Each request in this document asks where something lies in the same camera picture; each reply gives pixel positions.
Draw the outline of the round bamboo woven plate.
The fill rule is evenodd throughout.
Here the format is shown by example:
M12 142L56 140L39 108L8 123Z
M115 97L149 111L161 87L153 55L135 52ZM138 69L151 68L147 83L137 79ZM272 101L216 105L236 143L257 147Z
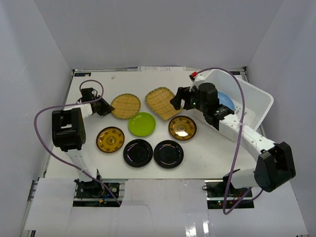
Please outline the round bamboo woven plate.
M136 95L126 93L114 98L111 102L111 106L114 107L114 110L111 113L115 118L127 120L140 111L141 102Z

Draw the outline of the green plate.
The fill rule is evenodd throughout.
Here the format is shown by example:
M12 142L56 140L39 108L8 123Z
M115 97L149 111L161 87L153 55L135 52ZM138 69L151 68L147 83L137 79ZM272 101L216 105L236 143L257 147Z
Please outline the green plate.
M137 113L135 116L129 119L128 129L129 131L138 137L145 137L151 135L156 128L155 118L146 112Z

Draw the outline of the blue plate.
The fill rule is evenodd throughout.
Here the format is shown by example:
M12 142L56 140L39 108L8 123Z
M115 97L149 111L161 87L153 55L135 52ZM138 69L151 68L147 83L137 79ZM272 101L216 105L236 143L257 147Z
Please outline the blue plate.
M219 98L220 104L228 107L232 111L235 111L235 105L234 105L232 99L229 96L227 96L223 92L218 91L218 98Z

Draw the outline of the black plate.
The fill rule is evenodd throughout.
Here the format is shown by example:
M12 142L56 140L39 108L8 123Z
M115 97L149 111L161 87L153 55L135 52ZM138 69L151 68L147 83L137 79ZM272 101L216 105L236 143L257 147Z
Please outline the black plate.
M143 139L134 139L126 144L123 150L123 159L131 167L146 166L153 157L151 144Z
M159 142L154 149L154 160L158 166L164 169L178 167L184 159L184 151L181 145L172 140Z

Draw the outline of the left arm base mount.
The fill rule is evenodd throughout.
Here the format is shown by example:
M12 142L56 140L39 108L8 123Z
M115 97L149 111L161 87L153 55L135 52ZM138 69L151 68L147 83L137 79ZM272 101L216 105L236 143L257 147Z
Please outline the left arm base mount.
M120 183L84 182L75 180L73 207L120 207Z

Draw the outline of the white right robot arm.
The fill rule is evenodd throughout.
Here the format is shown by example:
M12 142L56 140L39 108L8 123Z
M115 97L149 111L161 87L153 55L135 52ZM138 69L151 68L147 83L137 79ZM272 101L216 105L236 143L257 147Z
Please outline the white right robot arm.
M296 176L291 147L285 143L269 140L243 125L234 111L220 103L215 85L209 82L198 87L180 87L170 104L179 110L181 104L185 110L197 109L205 121L228 139L237 142L256 161L251 169L237 169L232 175L226 175L223 192L234 197L241 188L259 187L272 192Z

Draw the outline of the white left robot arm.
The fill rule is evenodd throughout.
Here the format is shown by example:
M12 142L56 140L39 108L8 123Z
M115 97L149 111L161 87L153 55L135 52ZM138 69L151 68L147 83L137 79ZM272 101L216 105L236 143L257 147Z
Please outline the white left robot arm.
M104 192L104 184L99 182L99 171L83 150L86 142L83 120L93 114L104 117L115 109L92 87L81 89L80 92L80 104L52 112L52 141L76 167L79 174L76 183L83 185L93 197L99 197Z

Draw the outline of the white plastic bin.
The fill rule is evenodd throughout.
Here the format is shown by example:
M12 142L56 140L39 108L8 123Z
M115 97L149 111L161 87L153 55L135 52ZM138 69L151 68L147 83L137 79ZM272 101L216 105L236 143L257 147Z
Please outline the white plastic bin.
M254 130L260 127L274 102L272 95L269 93L239 79L237 76L232 77L222 70L213 69L197 74L196 86L203 82L214 84L219 92L227 95L234 104L238 119L244 116L243 124ZM193 139L193 143L212 143L228 140L227 137L220 134L204 120L201 112L192 110L190 115L197 123L197 134Z

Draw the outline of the yellow patterned plate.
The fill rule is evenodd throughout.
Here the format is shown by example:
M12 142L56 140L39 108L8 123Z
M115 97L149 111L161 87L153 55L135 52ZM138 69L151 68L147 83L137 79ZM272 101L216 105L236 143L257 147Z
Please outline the yellow patterned plate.
M197 132L195 121L188 116L176 116L168 125L169 134L180 141L192 139Z
M97 148L104 153L114 153L123 147L124 132L115 126L102 129L96 137Z

